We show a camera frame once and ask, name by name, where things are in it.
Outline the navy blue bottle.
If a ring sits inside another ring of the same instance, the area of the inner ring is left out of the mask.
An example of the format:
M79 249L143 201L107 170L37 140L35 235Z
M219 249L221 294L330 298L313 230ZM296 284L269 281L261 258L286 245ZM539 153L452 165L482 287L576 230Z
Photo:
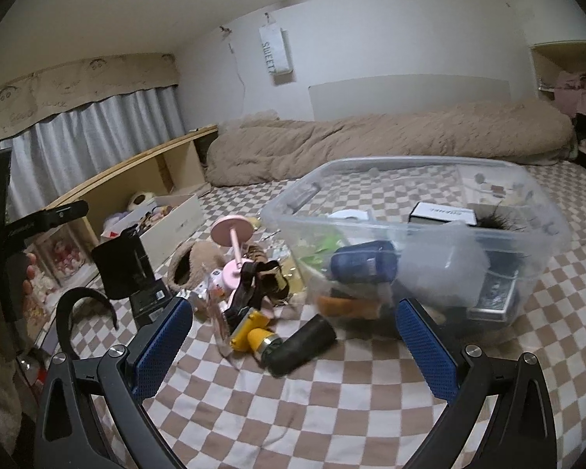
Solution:
M339 248L328 262L332 279L343 284L392 282L398 272L400 253L389 240L373 240Z

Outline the orange cream tube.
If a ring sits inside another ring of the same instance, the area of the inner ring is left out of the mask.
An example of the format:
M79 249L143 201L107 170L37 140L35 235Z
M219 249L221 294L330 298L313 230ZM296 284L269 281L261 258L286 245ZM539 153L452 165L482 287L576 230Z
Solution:
M316 299L316 307L325 317L376 320L380 318L383 304L373 300L321 295Z

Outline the wooden bedside shelf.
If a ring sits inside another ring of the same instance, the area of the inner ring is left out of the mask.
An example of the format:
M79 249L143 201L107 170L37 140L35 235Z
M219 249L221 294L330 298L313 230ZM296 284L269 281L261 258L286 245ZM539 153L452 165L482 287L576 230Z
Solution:
M216 125L189 131L104 170L48 206L53 209L77 200L88 203L88 216L75 221L73 230L90 250L100 242L107 217L124 211L137 192L151 192L156 196L208 192L204 160L217 136Z

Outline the grey curtain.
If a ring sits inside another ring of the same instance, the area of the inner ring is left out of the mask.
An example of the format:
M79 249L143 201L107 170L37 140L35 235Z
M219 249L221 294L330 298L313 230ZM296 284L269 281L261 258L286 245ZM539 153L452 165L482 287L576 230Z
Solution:
M139 90L59 113L0 142L11 151L11 219L48 206L108 168L184 136L177 88Z

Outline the black headband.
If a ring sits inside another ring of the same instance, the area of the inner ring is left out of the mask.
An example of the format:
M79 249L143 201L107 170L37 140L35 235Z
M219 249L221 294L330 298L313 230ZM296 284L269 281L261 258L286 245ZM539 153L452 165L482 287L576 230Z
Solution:
M83 317L82 310L96 304L98 309L104 309L110 315L113 327L118 328L118 318L112 302L100 291L89 287L76 287L64 292L59 298L55 325L58 343L61 351L74 361L80 359L71 343L71 333L74 326Z

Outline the black playing card box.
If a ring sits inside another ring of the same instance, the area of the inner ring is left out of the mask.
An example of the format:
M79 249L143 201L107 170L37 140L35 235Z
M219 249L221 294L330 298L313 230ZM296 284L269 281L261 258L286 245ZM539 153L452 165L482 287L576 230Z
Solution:
M508 323L516 310L518 277L517 271L512 275L487 272L477 303L467 309L467 318L479 322Z

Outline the black product box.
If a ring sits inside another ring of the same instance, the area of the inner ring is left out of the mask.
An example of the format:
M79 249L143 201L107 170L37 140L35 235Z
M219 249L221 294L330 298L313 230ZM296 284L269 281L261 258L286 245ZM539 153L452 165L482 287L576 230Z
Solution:
M154 274L137 227L126 227L117 237L92 249L104 292L112 301L125 299L136 327L152 324L171 300L162 278Z

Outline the checkered bed sheet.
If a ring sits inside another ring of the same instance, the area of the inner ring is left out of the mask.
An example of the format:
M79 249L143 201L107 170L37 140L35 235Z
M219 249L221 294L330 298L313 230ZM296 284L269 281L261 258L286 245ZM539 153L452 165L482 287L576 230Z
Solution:
M562 162L530 173L564 213L571 248L485 345L494 357L538 356L558 464L568 468L586 450L586 169ZM189 468L399 468L443 403L396 339L341 331L326 354L276 379L251 357L222 359L211 328L196 323L145 410Z

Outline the frosted plastic container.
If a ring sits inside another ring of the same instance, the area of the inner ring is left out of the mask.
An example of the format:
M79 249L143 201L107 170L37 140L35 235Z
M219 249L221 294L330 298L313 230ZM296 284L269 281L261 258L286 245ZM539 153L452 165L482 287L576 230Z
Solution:
M398 263L397 281L423 304L474 307L490 267L475 230L461 222L410 231Z

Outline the white box of toys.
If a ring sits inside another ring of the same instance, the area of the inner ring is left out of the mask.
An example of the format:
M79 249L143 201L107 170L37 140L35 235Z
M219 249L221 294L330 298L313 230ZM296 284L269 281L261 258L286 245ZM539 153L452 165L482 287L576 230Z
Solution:
M100 238L106 242L135 226L152 267L157 269L203 222L203 209L196 195L157 196L107 226Z

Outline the beige curtain valance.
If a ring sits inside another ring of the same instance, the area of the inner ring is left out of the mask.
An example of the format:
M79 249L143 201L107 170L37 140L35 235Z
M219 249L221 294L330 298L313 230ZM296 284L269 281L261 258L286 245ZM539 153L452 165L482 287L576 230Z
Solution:
M167 53L86 58L30 73L0 87L0 142L50 116L179 80L175 58Z

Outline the gummy vitamin jar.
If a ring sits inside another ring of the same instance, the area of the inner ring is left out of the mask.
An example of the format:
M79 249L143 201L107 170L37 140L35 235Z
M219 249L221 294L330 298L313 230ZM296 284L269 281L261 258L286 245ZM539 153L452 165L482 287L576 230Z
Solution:
M204 300L215 301L221 303L227 300L229 292L226 289L225 282L223 279L223 270L214 269L208 273L203 281L204 286Z

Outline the beige fuzzy slipper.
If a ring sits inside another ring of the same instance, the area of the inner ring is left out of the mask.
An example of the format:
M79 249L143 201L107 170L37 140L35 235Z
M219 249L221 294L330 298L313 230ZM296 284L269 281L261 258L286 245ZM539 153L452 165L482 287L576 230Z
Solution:
M167 271L167 285L173 292L196 289L216 269L222 269L226 260L221 249L209 240L187 240L171 257Z

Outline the yellow headlamp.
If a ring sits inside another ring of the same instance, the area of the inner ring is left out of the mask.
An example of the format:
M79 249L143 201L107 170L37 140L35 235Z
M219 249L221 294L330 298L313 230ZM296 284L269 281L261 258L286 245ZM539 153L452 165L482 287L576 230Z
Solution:
M259 362L272 354L284 341L269 329L271 320L261 311L250 308L229 338L229 346L237 353L251 353Z

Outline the clear plastic storage bin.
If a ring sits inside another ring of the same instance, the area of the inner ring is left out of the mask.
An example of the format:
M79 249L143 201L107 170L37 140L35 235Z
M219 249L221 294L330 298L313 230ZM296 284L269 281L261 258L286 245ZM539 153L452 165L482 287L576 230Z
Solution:
M525 168L463 157L329 162L262 209L329 317L384 317L412 297L464 336L521 313L571 230Z

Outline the black foam cylinder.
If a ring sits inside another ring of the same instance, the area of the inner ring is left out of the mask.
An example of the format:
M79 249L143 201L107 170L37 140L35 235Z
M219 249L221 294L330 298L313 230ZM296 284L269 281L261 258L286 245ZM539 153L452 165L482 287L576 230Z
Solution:
M291 337L271 343L262 353L262 365L274 376L283 377L328 351L336 342L336 333L322 315L306 322Z

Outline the black feather fluff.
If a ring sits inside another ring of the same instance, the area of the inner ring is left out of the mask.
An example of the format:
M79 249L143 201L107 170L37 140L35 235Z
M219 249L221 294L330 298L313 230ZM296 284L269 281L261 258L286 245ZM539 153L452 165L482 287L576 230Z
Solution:
M475 214L476 225L483 229L539 232L556 235L559 229L556 222L544 219L528 206L505 206L504 204L470 204Z

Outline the white Chanel box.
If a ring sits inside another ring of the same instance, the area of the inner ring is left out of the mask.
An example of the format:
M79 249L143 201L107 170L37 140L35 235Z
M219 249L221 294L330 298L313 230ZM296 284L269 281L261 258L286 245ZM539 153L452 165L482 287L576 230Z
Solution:
M410 224L450 224L451 222L461 222L469 227L477 226L473 209L418 202L409 213Z

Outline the green patterned packet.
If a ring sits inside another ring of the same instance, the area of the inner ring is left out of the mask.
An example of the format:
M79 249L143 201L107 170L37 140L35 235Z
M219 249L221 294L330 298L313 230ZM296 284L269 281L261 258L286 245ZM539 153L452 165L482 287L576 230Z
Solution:
M339 233L325 235L312 245L302 249L302 256L299 257L299 261L314 270L325 270L329 266L332 255L339 248L345 247L346 244L347 240Z

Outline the white tray with blocks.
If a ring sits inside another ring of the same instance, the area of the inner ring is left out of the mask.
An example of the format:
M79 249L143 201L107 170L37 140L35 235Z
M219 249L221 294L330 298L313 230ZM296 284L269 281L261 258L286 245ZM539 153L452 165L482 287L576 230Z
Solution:
M469 204L531 206L542 201L539 185L521 166L458 165L457 172Z

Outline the white fan-shaped package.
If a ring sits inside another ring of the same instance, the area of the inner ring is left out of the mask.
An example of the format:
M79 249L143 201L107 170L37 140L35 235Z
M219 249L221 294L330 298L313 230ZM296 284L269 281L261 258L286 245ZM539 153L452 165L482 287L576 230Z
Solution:
M370 209L338 209L329 215L330 219L369 222L375 221Z

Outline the beige quilted duvet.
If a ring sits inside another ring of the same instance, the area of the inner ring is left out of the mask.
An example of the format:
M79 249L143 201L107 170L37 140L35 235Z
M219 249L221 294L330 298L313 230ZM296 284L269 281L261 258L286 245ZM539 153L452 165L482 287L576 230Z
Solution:
M543 100L477 102L331 121L262 119L219 133L206 156L215 186L297 179L348 158L447 156L538 163L567 157L571 119Z

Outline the white hanging Sweet bag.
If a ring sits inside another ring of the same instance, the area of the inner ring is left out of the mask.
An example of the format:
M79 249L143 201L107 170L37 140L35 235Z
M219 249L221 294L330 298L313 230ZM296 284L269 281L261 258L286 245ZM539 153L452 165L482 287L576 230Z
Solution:
M266 70L274 82L284 82L294 71L286 33L269 13L264 19L259 37Z

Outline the white headboard panel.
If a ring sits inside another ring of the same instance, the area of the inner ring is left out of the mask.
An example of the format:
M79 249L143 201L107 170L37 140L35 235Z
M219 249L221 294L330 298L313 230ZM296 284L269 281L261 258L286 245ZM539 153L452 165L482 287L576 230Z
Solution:
M325 82L309 88L314 119L359 115L401 115L451 108L458 104L510 100L501 79L449 74L403 74Z

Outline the closet shelf with clothes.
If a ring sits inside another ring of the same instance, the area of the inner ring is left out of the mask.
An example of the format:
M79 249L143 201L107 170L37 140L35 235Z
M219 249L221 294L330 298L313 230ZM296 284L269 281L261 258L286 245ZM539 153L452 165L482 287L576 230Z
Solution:
M574 127L574 161L586 168L586 40L531 47L539 97L568 116Z

